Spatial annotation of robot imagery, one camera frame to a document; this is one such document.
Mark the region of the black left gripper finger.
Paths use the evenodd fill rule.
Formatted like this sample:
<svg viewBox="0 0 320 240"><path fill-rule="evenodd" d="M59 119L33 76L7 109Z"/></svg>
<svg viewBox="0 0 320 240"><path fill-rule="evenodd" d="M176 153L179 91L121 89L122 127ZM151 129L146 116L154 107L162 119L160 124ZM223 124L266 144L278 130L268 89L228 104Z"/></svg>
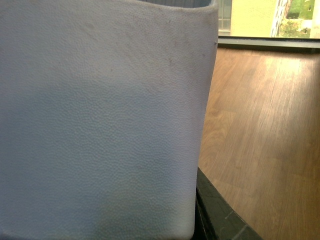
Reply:
<svg viewBox="0 0 320 240"><path fill-rule="evenodd" d="M195 240L261 240L226 202L206 175L197 170Z"/></svg>

